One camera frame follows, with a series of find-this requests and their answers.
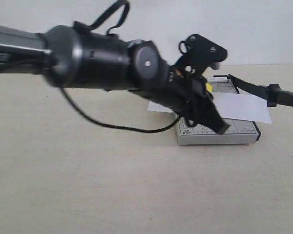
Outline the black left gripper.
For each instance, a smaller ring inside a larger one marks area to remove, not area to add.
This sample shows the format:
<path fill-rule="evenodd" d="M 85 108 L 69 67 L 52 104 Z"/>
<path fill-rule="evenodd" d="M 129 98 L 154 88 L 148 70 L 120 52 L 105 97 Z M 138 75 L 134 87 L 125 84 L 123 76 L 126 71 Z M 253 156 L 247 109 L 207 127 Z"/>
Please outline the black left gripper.
<path fill-rule="evenodd" d="M 169 108 L 177 115 L 198 122 L 218 135 L 230 127 L 218 113 L 204 82 L 174 66 L 161 65 L 155 71 L 133 69 L 130 92 Z"/>

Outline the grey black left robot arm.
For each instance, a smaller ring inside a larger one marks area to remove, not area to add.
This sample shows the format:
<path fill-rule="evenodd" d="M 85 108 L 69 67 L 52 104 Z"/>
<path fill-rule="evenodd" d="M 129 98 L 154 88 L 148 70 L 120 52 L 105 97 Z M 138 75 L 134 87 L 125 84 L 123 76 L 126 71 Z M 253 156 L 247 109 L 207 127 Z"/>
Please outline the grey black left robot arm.
<path fill-rule="evenodd" d="M 188 125 L 203 125 L 222 135 L 229 125 L 218 113 L 200 78 L 169 65 L 152 41 L 80 33 L 58 25 L 45 33 L 0 26 L 0 74 L 34 74 L 67 88 L 126 90 L 171 109 Z"/>

